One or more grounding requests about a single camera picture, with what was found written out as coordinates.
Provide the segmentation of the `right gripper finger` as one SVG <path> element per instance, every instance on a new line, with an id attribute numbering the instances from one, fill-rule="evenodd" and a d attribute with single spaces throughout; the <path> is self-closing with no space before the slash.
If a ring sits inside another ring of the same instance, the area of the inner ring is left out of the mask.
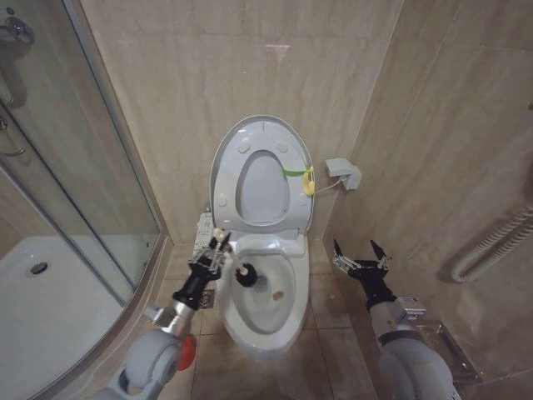
<path id="1" fill-rule="evenodd" d="M 371 246 L 376 255 L 377 267 L 380 269 L 388 269 L 391 264 L 392 257 L 388 257 L 383 248 L 379 246 L 374 240 L 371 240 Z"/>
<path id="2" fill-rule="evenodd" d="M 345 256 L 341 250 L 341 247 L 336 239 L 333 240 L 333 264 L 340 271 L 348 273 L 351 270 L 357 270 L 361 265 L 354 260 L 351 260 Z"/>

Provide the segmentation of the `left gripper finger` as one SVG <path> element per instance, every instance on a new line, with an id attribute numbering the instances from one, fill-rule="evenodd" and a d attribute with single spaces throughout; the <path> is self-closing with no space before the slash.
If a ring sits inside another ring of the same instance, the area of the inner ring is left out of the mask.
<path id="1" fill-rule="evenodd" d="M 210 241 L 210 249 L 212 250 L 210 271 L 216 273 L 219 268 L 224 265 L 226 253 L 229 253 L 229 241 L 231 232 L 227 230 L 213 230 L 212 239 Z"/>
<path id="2" fill-rule="evenodd" d="M 214 265 L 219 241 L 216 237 L 196 248 L 189 259 L 190 265 L 212 266 Z"/>

